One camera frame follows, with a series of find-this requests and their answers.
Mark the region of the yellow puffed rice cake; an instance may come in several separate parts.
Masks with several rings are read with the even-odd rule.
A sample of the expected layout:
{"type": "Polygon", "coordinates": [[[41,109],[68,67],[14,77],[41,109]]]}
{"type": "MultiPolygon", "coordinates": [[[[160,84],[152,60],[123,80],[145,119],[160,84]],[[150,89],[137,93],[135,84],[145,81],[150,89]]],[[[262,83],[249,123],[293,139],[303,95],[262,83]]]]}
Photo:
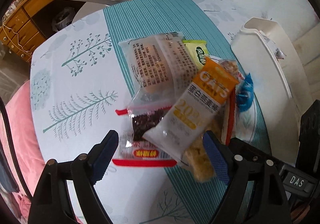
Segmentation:
{"type": "Polygon", "coordinates": [[[214,168],[203,147],[203,134],[200,134],[185,150],[184,156],[189,163],[189,171],[192,172],[195,181],[208,182],[214,176],[214,168]]]}

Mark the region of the red white striped packet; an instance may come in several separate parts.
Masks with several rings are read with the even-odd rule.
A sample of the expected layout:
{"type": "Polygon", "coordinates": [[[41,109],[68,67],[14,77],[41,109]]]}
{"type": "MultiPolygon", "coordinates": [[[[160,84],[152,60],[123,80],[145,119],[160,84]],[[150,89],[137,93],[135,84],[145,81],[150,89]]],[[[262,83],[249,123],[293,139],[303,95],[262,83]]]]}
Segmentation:
{"type": "Polygon", "coordinates": [[[221,141],[225,145],[229,145],[229,142],[233,136],[233,128],[235,125],[235,114],[236,114],[236,92],[232,90],[229,98],[225,104],[225,112],[223,118],[221,141]]]}

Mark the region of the white orange oats bar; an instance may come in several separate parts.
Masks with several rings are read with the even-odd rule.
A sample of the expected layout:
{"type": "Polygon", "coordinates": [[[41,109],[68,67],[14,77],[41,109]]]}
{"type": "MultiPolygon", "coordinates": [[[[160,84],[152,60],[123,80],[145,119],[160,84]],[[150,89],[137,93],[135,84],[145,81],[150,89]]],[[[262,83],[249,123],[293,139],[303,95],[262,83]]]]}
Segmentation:
{"type": "Polygon", "coordinates": [[[185,150],[205,131],[238,84],[218,62],[206,58],[184,93],[143,137],[178,163],[188,165],[185,150]]]}

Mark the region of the blue candy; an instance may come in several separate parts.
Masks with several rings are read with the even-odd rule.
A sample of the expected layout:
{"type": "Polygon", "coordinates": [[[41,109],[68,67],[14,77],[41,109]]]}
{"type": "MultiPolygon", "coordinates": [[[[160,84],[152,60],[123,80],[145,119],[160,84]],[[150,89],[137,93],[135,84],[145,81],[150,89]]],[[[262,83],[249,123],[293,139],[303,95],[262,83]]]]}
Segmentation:
{"type": "Polygon", "coordinates": [[[250,109],[254,100],[254,84],[249,73],[242,82],[240,91],[236,94],[236,104],[240,113],[250,109]]]}

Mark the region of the red white snack packet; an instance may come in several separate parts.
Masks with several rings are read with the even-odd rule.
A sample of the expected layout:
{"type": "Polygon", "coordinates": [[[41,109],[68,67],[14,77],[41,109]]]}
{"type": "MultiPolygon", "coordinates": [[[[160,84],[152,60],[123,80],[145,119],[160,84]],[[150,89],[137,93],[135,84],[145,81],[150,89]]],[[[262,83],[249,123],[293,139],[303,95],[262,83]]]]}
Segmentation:
{"type": "Polygon", "coordinates": [[[131,132],[119,136],[119,144],[112,158],[116,166],[174,167],[177,162],[148,141],[134,141],[131,132]]]}

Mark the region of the dark red bean snack packet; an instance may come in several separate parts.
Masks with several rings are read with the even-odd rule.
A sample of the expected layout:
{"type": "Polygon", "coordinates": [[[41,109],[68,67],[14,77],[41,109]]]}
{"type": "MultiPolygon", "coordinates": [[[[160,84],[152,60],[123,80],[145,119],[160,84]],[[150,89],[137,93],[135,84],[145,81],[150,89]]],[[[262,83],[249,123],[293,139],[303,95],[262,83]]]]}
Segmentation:
{"type": "Polygon", "coordinates": [[[171,106],[165,106],[161,102],[147,101],[144,104],[138,104],[132,101],[127,108],[115,110],[116,115],[128,115],[132,120],[133,141],[145,141],[144,133],[155,127],[171,109],[171,106]]]}

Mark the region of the green pineapple cake packet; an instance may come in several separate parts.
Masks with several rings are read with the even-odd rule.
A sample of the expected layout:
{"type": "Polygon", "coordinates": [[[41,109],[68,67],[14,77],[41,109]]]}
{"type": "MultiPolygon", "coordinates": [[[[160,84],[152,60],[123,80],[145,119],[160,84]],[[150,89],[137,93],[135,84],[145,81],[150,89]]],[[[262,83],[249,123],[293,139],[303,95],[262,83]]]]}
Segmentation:
{"type": "Polygon", "coordinates": [[[198,70],[202,69],[206,64],[206,57],[209,57],[207,42],[204,40],[183,40],[182,42],[198,70]]]}

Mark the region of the clear nut cluster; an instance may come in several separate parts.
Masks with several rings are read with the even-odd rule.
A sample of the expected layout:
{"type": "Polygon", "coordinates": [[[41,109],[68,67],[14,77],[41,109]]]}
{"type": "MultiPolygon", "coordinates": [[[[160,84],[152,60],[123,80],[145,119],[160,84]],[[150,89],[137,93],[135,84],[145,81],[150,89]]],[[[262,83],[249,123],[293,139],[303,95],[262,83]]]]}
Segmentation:
{"type": "Polygon", "coordinates": [[[239,82],[245,79],[243,74],[239,72],[238,64],[235,60],[219,60],[218,64],[239,82]]]}

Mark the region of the pink quilt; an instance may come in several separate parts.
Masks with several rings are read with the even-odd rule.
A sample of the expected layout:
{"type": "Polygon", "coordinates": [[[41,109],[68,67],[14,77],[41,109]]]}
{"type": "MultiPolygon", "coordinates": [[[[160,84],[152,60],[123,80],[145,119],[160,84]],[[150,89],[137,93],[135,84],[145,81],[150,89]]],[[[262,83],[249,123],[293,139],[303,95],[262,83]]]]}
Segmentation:
{"type": "MultiPolygon", "coordinates": [[[[31,115],[30,81],[26,81],[18,89],[5,108],[9,118],[17,161],[28,189],[33,194],[46,163],[40,152],[31,115]]],[[[18,179],[3,123],[1,123],[1,143],[20,190],[17,193],[13,193],[14,203],[17,204],[18,212],[23,216],[23,219],[27,221],[31,202],[18,179]]]]}

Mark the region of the black right gripper with label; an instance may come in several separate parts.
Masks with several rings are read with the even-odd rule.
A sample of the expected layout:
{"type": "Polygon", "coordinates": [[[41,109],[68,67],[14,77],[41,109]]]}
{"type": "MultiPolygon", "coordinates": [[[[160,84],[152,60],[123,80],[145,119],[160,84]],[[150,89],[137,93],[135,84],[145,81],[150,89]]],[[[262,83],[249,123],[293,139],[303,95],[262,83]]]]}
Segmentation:
{"type": "Polygon", "coordinates": [[[319,100],[302,115],[295,165],[283,165],[280,178],[290,202],[309,202],[319,196],[319,100]]]}

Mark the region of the white plastic storage bin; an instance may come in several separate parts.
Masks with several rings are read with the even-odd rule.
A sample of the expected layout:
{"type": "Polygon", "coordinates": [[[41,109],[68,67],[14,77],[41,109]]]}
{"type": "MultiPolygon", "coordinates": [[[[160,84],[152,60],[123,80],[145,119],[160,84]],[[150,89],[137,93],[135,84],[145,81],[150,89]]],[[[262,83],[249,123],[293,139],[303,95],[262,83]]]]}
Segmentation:
{"type": "Polygon", "coordinates": [[[273,156],[294,164],[300,119],[313,103],[295,48],[277,22],[257,17],[240,28],[231,48],[244,72],[251,74],[273,156]]]}

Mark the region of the clear wrapped brown bread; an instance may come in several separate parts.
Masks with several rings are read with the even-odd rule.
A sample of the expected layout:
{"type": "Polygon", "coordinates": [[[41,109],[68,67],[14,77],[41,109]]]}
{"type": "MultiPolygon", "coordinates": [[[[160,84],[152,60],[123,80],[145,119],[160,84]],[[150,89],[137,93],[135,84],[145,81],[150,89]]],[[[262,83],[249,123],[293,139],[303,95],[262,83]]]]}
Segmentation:
{"type": "Polygon", "coordinates": [[[198,68],[183,38],[179,31],[119,42],[139,101],[176,100],[189,86],[198,68]]]}

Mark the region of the patterned white teal tablecloth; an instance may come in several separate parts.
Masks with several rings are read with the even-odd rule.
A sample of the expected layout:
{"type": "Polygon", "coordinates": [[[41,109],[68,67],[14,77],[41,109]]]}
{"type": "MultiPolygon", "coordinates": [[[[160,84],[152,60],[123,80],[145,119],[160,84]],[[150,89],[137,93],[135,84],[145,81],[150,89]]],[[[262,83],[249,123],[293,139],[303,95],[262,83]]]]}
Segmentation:
{"type": "MultiPolygon", "coordinates": [[[[40,45],[31,62],[31,110],[44,160],[73,160],[109,130],[129,134],[117,115],[133,93],[119,42],[178,31],[231,59],[231,40],[249,15],[230,0],[131,0],[97,11],[40,45]]],[[[181,167],[110,164],[95,190],[114,223],[207,223],[225,192],[217,178],[198,183],[181,167]]]]}

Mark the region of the black waste bin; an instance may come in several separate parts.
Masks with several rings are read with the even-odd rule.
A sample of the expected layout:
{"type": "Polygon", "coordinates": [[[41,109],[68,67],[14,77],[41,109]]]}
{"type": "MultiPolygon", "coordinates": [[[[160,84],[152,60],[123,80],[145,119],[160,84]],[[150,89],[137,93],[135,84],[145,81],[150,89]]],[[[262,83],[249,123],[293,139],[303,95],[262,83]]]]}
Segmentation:
{"type": "Polygon", "coordinates": [[[75,10],[73,7],[65,7],[52,20],[53,32],[58,32],[72,23],[75,17],[75,10]]]}

